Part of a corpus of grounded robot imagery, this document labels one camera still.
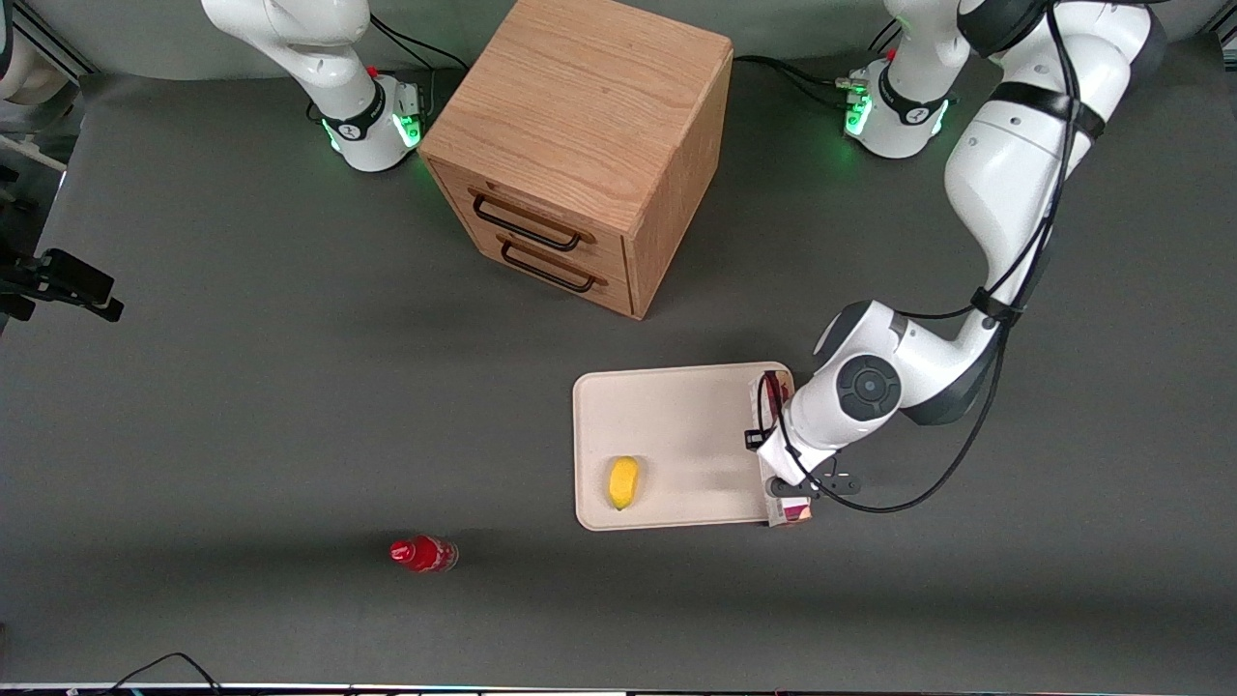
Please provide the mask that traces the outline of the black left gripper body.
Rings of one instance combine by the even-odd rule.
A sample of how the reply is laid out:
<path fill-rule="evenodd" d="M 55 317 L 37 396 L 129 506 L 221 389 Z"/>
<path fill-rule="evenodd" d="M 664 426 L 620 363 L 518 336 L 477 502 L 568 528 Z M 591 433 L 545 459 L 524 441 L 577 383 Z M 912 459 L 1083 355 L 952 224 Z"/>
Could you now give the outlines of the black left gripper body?
<path fill-rule="evenodd" d="M 829 490 L 833 494 L 857 494 L 861 485 L 858 478 L 849 473 L 837 472 L 835 467 L 821 466 L 813 471 L 816 481 L 802 478 L 799 485 L 790 485 L 790 481 L 778 477 L 764 459 L 757 457 L 764 494 L 769 498 L 825 498 Z"/>

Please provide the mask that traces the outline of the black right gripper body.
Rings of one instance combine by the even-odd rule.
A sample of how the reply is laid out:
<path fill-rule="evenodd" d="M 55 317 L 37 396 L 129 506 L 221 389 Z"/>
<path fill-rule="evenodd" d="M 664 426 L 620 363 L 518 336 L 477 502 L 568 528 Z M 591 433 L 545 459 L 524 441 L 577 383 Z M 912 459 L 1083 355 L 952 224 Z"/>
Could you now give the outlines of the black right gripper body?
<path fill-rule="evenodd" d="M 37 300 L 78 305 L 101 320 L 119 321 L 125 307 L 113 286 L 110 274 L 62 248 L 40 257 L 1 250 L 1 312 L 16 321 L 28 321 Z"/>

